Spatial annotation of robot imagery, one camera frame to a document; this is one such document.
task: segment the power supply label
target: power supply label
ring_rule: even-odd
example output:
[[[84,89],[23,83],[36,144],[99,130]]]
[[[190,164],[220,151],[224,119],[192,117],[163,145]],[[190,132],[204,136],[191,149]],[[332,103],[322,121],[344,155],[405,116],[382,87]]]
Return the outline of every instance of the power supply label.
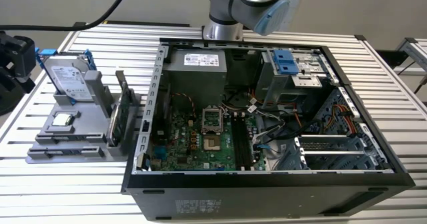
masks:
[[[219,55],[186,54],[184,66],[219,67]]]
[[[72,66],[52,66],[51,70],[67,96],[76,101],[94,100],[86,80],[78,68]]]

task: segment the ram slot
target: ram slot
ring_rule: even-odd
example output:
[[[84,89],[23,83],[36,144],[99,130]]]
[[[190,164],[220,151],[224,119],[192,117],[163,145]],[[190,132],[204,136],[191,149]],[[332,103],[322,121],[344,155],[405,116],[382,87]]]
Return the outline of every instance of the ram slot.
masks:
[[[244,117],[236,116],[231,118],[231,132],[235,155],[235,168],[238,171],[248,171],[252,167],[252,155]]]

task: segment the black metal case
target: black metal case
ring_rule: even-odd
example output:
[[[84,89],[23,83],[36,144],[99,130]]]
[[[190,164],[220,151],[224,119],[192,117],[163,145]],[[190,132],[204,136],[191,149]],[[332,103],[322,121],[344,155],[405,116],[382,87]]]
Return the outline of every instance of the black metal case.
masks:
[[[154,73],[171,55],[168,48],[198,49],[232,47],[271,50],[316,48],[326,56],[339,84],[361,113],[394,173],[346,173],[294,171],[266,174],[156,173],[135,171],[136,152],[150,148],[150,114],[155,93],[148,92],[139,141],[127,161],[122,191],[131,194],[148,220],[298,218],[350,216],[415,186],[394,150],[356,95],[351,82],[326,46],[283,45],[248,42],[162,39]]]

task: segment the open computer tower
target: open computer tower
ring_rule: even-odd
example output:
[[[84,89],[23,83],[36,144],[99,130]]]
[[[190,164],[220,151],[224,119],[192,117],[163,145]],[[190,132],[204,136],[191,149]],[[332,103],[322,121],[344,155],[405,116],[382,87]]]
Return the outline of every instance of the open computer tower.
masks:
[[[415,184],[326,46],[162,39],[123,192],[148,220],[348,216]]]

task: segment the aluminum workbench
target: aluminum workbench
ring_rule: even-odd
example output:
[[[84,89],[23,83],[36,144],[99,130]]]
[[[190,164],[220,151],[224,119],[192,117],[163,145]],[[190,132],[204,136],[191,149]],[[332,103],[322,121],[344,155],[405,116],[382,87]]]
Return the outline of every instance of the aluminum workbench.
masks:
[[[159,38],[198,39],[200,36],[200,28],[102,24],[70,33],[59,50],[90,49],[110,90],[120,91],[115,71],[124,70],[130,86],[147,95]],[[288,32],[260,36],[246,31],[244,40],[330,47],[417,187],[351,217],[220,223],[427,223],[427,109],[371,45],[352,35]],[[54,91],[47,75],[42,74],[36,88],[24,96],[0,129],[0,217],[4,218],[0,222],[144,223],[132,197],[120,194],[126,162],[26,163],[28,148],[55,103]]]
[[[427,72],[427,39],[407,37],[398,46],[397,51],[405,51],[423,71]]]

